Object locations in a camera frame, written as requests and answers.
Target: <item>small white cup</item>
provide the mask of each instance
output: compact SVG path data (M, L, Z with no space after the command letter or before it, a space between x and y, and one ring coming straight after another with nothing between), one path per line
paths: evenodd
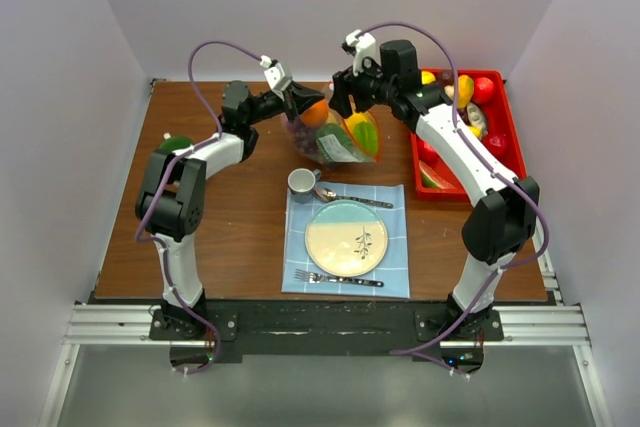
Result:
M313 172L309 169L296 169L289 174L287 185L294 201L305 204L313 199L313 189L320 180L322 173L319 169Z

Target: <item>red apple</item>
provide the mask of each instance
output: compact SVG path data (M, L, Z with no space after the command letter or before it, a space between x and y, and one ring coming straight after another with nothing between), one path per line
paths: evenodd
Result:
M436 149L431 147L422 139L418 140L418 158L424 162L435 162L438 160Z
M506 135L491 132L482 139L482 143L496 159L499 159L506 154L509 147Z
M491 79L478 77L475 81L475 89L473 89L471 102L478 105L486 104L493 97L495 90L496 86L493 85L493 81Z

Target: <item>red tray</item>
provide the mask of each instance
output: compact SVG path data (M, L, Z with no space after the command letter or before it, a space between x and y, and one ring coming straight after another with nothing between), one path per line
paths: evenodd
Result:
M434 74L438 69L424 69ZM509 101L507 93L504 90L502 76L495 70L460 70L459 74L466 74L474 81L478 77L487 77L491 79L496 87L491 102L480 106L487 117L489 123L489 132L498 132L507 136L508 150L499 160L506 167L511 169L520 178L527 176L527 171L522 159L518 135L516 133L511 110L509 109ZM429 162L429 166L443 179L447 180L455 189L431 189L422 185L422 177L420 176L420 167L418 165L418 138L411 134L411 151L413 152L413 170L415 175L416 190L418 198L422 200L438 201L438 202L469 202L469 197L462 188L458 179L453 175L449 167L438 158L435 162Z

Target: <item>spoon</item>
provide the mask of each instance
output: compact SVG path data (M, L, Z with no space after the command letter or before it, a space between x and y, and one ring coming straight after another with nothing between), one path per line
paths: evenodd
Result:
M350 197L348 195L338 195L333 190L326 187L316 186L314 189L318 198L324 202L333 202L334 200L355 200L362 204L371 205L373 207L383 207L385 209L393 209L393 204L389 202L381 202L379 200L361 199L360 197Z

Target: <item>bag of fruit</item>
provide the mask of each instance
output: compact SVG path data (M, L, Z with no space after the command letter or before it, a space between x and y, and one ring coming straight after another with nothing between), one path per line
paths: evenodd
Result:
M323 89L322 100L301 114L294 122L280 117L295 148L319 164L336 162L377 162L380 158L380 130L370 112L354 113L343 119L329 107L333 84Z

